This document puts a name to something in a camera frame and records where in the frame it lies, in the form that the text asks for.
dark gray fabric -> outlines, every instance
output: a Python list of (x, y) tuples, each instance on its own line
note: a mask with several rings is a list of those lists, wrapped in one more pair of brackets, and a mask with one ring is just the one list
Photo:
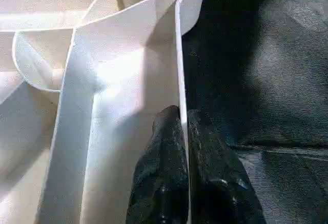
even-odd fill
[(238, 144), (328, 146), (328, 0), (204, 0), (183, 37), (189, 109)]
[(238, 151), (268, 224), (327, 223), (328, 153)]

gray fabric surface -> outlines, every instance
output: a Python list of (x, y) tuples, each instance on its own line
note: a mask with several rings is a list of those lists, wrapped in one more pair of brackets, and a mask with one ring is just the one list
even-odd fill
[(259, 7), (258, 41), (244, 74), (257, 90), (258, 117), (244, 140), (328, 142), (327, 8), (328, 0)]
[(268, 224), (327, 223), (328, 153), (238, 151)]

white plastic tray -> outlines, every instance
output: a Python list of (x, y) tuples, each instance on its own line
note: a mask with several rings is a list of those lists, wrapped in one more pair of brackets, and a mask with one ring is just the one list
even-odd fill
[(187, 139), (181, 35), (201, 2), (0, 2), (0, 223), (125, 222), (154, 115), (180, 106)]

white compartment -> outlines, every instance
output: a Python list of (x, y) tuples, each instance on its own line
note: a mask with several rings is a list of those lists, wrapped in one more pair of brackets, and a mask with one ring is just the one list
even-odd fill
[(56, 108), (26, 82), (0, 104), (0, 223), (33, 223)]
[(174, 1), (77, 29), (38, 223), (124, 223), (154, 115), (179, 105)]
[(13, 60), (32, 86), (45, 91), (59, 91), (72, 29), (19, 32), (13, 42)]

black object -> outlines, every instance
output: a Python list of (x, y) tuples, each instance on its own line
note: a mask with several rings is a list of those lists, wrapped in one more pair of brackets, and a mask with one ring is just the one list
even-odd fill
[(206, 116), (188, 113), (193, 223), (264, 224), (247, 172)]
[(184, 224), (188, 209), (189, 178), (179, 108), (170, 106), (156, 116), (150, 144), (136, 166), (126, 224)]

